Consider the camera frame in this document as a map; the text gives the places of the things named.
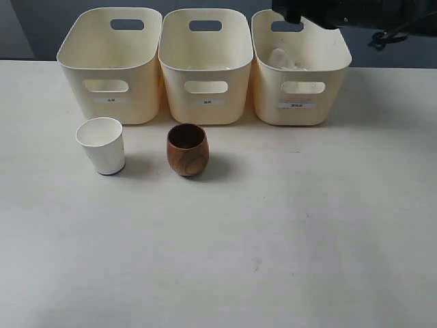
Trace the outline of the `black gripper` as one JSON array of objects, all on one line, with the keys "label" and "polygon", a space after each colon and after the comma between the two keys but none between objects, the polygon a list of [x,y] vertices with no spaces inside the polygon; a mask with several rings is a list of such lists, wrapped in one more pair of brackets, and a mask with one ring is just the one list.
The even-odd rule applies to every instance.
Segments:
[{"label": "black gripper", "polygon": [[382,17],[384,1],[299,1],[272,0],[272,10],[291,24],[304,16],[324,29],[360,27],[376,29]]}]

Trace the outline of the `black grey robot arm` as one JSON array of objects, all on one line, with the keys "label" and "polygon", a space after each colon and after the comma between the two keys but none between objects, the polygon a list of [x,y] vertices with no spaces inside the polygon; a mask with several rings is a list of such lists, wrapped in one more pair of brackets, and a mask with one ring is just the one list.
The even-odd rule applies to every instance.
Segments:
[{"label": "black grey robot arm", "polygon": [[436,35],[435,1],[289,0],[273,1],[272,10],[289,23],[306,18],[324,29],[358,27]]}]

